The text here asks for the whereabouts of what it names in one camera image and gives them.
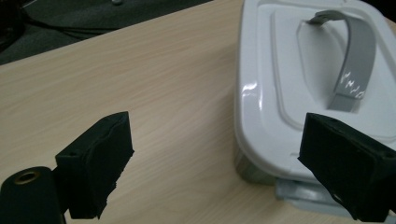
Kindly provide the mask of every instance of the hole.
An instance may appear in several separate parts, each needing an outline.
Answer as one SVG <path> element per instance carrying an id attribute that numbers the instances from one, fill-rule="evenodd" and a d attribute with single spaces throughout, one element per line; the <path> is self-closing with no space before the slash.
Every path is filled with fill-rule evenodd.
<path id="1" fill-rule="evenodd" d="M 392 159 L 392 158 L 395 157 L 395 154 L 394 154 L 394 153 L 391 153 L 391 152 L 386 152 L 384 156 L 385 156 L 386 158 Z"/>
<path id="2" fill-rule="evenodd" d="M 18 175 L 14 182 L 16 185 L 24 185 L 36 180 L 39 176 L 40 173 L 38 171 L 27 171 Z"/>

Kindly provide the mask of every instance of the gray plastic handle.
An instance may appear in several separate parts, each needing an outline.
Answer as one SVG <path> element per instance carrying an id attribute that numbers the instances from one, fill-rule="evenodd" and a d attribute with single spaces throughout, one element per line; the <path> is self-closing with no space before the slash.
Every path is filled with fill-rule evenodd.
<path id="1" fill-rule="evenodd" d="M 351 112 L 357 108 L 366 93 L 373 72 L 375 33 L 366 21 L 336 10 L 317 12 L 308 23 L 320 26 L 327 21 L 340 20 L 346 22 L 348 30 L 346 56 L 329 109 Z"/>

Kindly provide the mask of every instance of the wooden table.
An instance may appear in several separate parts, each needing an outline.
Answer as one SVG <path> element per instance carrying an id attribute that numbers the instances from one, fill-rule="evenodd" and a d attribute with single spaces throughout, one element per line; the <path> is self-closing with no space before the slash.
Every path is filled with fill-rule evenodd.
<path id="1" fill-rule="evenodd" d="M 0 66 L 0 180 L 54 168 L 97 120 L 129 111 L 135 154 L 107 208 L 68 223 L 355 223 L 297 209 L 235 172 L 241 6 L 216 0 Z"/>

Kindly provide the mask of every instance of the dark floor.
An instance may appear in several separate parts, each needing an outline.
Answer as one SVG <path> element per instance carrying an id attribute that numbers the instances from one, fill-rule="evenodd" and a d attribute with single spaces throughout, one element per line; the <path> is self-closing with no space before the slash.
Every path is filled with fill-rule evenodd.
<path id="1" fill-rule="evenodd" d="M 51 25 L 122 28 L 210 0 L 37 0 L 25 7 L 28 15 Z M 0 53 L 0 65 L 80 41 L 58 31 L 25 25 L 20 39 Z"/>

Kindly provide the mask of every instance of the white plastic container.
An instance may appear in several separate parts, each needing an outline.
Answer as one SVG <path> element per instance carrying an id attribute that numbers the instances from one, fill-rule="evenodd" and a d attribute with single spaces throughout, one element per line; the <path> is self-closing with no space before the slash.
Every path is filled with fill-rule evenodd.
<path id="1" fill-rule="evenodd" d="M 306 23 L 327 9 L 365 20 L 375 32 L 373 73 L 352 113 L 327 107 L 346 54 L 345 22 Z M 396 38 L 374 7 L 358 0 L 246 0 L 238 65 L 235 166 L 247 181 L 318 183 L 297 160 L 307 112 L 339 119 L 396 148 Z"/>

